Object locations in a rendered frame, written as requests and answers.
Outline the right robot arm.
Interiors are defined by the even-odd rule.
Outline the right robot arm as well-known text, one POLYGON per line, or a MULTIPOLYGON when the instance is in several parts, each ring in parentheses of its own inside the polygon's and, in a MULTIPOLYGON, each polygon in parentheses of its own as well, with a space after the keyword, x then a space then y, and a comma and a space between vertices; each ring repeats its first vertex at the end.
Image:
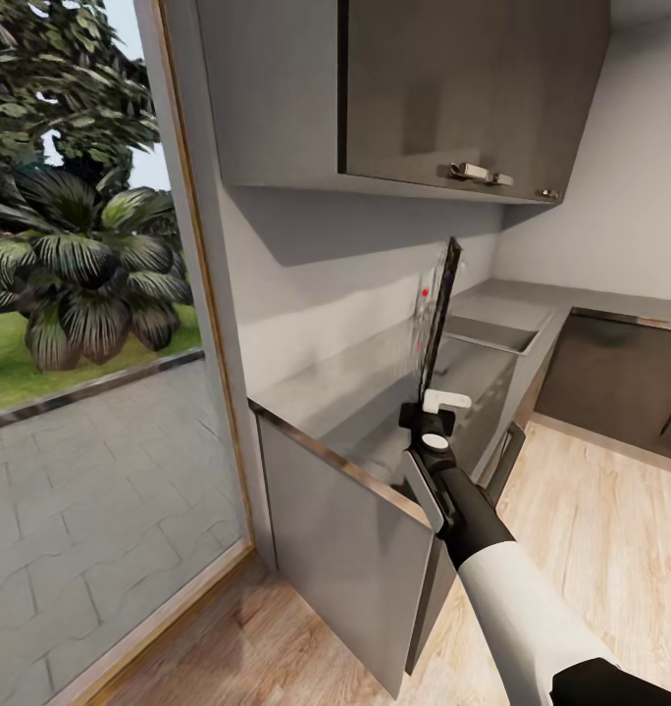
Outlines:
POLYGON ((490 493, 457 467, 447 436, 468 395, 427 389, 401 403, 411 429, 407 476, 470 598, 511 706, 671 706, 671 691, 629 674, 570 609, 496 514, 490 493))

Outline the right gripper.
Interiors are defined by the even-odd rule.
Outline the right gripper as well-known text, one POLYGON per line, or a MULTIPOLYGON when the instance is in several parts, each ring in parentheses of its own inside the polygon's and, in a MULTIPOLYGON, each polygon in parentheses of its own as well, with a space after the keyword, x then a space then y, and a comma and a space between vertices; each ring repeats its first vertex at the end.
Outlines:
POLYGON ((439 409, 437 413, 427 413, 423 411, 419 402, 415 404, 401 403, 399 407, 401 408, 399 415, 400 427, 414 430, 421 423, 435 423, 435 425, 439 425, 446 436, 452 436, 456 422, 454 411, 439 409))

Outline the poster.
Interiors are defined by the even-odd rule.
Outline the poster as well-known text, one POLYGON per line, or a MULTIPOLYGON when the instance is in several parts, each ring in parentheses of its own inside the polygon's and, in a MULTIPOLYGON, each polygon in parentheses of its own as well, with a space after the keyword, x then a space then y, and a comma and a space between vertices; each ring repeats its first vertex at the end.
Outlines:
POLYGON ((437 354, 439 353, 440 335, 442 334, 442 329, 444 328, 444 319, 446 318, 449 300, 452 297, 449 296, 449 290, 452 289, 455 269, 459 267, 458 262, 460 261, 459 256, 461 251, 462 247, 458 244, 458 241, 454 238, 454 236, 451 236, 444 267, 444 275, 442 281, 440 282, 438 304, 434 306, 435 317, 433 318, 429 345, 427 346, 427 355, 425 358, 425 363, 423 364, 418 399, 420 404, 424 403, 424 394, 426 390, 429 389, 431 384, 435 361, 437 360, 437 354))

